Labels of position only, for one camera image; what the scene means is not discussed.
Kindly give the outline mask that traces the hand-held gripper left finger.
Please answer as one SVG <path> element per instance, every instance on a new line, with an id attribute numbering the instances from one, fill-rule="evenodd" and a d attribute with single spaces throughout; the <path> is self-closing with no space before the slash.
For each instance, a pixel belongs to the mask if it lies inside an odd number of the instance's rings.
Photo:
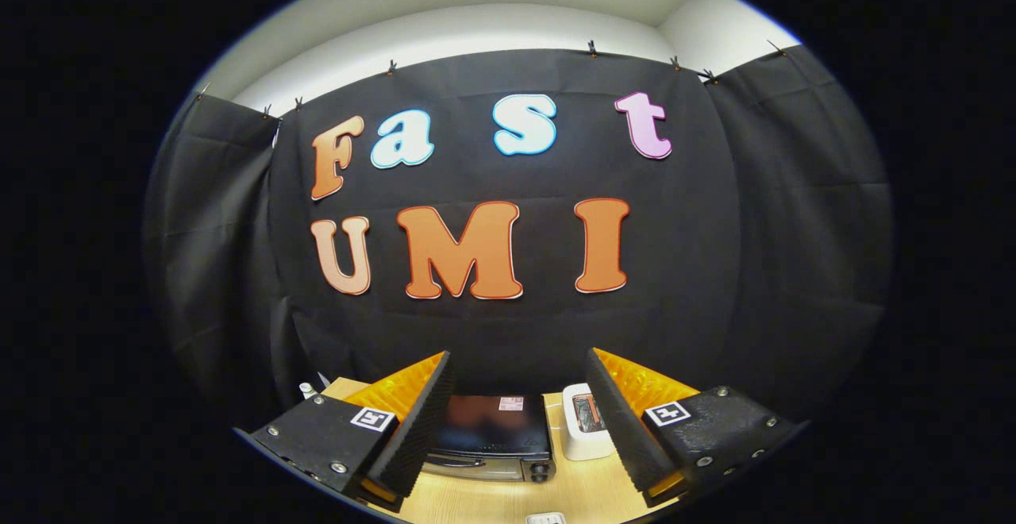
<path id="1" fill-rule="evenodd" d="M 318 394 L 248 434 L 295 476 L 344 501 L 402 509 L 437 440 L 452 395 L 449 352 L 439 352 L 345 397 Z"/>

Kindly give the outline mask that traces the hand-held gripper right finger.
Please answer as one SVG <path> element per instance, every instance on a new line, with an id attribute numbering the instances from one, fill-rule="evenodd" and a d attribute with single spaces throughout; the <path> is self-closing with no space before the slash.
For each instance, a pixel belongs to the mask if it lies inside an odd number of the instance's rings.
<path id="1" fill-rule="evenodd" d="M 696 390 L 599 348 L 587 352 L 587 384 L 648 508 L 725 487 L 802 432 L 727 384 Z"/>

